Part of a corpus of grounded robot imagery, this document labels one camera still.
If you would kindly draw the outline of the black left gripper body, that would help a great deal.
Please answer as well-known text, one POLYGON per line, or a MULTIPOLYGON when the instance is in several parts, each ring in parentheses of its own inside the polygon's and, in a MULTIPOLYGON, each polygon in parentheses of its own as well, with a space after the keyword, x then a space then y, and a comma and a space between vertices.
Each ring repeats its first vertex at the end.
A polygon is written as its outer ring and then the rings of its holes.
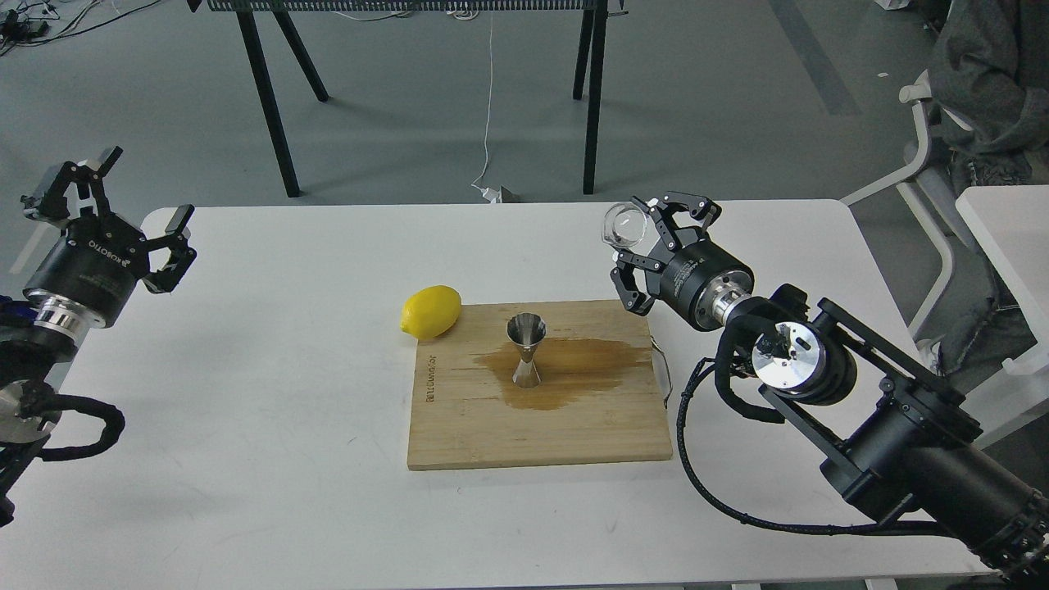
POLYGON ((148 272, 145 234, 126 220, 72 220, 23 294, 33 303, 61 296, 86 307, 101 326, 116 323, 135 285, 148 272))

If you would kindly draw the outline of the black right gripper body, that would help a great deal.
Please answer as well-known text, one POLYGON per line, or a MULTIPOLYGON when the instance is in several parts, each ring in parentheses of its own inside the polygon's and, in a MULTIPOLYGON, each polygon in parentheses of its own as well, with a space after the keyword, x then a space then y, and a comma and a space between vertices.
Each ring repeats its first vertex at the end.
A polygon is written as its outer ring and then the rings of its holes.
POLYGON ((748 297, 756 282, 749 266, 710 238, 687 238, 677 251, 656 243, 648 256, 659 266, 647 273, 649 294, 697 331, 722 328, 732 305, 724 301, 724 293, 748 297))

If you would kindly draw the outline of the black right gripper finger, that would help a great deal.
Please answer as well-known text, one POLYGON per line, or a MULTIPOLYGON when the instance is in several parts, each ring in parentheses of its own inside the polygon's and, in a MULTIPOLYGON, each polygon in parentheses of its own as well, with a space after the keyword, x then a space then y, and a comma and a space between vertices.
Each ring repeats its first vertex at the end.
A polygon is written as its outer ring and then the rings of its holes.
POLYGON ((646 277, 652 275, 659 279, 665 269, 665 262, 633 253, 626 247, 614 247, 613 250, 615 266, 611 269, 611 282, 615 285, 620 302, 627 312, 646 316, 652 308, 652 302, 658 299, 658 288, 649 288, 647 285, 641 288, 635 273, 642 271, 646 277))
POLYGON ((723 212, 718 202, 684 192, 667 192, 652 199, 631 197, 631 204, 652 222, 660 243, 670 252, 708 239, 709 227, 723 212))

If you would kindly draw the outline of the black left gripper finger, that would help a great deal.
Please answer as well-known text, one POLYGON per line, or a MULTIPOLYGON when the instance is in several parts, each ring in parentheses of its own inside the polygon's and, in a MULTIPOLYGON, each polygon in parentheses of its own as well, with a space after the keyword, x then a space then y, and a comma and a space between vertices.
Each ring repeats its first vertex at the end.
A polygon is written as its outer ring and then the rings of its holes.
POLYGON ((67 229, 74 224, 74 218, 70 217, 69 199, 66 195, 72 185, 76 187, 79 201, 93 199, 95 204, 83 209, 79 218, 93 216, 100 228, 107 230, 113 212, 102 180, 105 180, 121 154, 123 149, 114 146, 105 150, 98 161, 88 160, 83 163, 64 161, 52 166, 45 173, 44 180, 38 184, 36 191, 21 198, 23 216, 33 222, 52 225, 60 230, 67 229))
POLYGON ((195 206, 192 204, 178 206, 166 225, 164 234, 143 243, 141 249, 144 252, 152 253, 165 249, 169 252, 169 257, 160 269, 149 271, 142 278, 150 293, 171 293, 198 257, 198 251, 188 245, 187 225, 194 212, 195 206))

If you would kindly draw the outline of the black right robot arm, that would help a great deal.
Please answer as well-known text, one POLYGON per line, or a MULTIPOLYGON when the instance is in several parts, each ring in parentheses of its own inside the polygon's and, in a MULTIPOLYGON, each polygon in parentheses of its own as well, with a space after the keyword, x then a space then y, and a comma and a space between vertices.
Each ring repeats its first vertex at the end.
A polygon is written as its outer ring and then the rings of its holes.
POLYGON ((645 316, 665 302, 697 331, 720 331, 679 395, 675 439, 693 488, 724 515, 802 535, 954 538, 1010 589, 1047 586, 1047 497, 975 447, 982 427, 942 377, 828 298, 779 285, 754 292, 748 265, 713 243, 715 202, 682 192, 611 206, 601 238, 613 247, 625 310, 645 316), (694 393, 712 377, 742 418, 790 424, 825 454, 820 473, 865 525, 763 520, 703 485, 687 455, 694 393))

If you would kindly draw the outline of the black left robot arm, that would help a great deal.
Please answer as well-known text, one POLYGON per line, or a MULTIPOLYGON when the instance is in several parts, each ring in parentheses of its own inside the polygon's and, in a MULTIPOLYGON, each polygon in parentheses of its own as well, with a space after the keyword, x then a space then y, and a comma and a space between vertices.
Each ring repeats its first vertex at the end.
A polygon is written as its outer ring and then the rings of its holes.
POLYGON ((95 160, 64 161, 21 199, 26 218, 53 225, 60 236, 23 298, 2 299, 3 494, 34 460, 81 460, 116 444, 123 412, 58 393, 48 374, 74 360, 91 329, 116 323, 136 285, 171 292, 198 257, 188 245, 192 205, 179 206, 158 238, 147 238, 111 209, 102 182, 121 153, 112 147, 95 160))

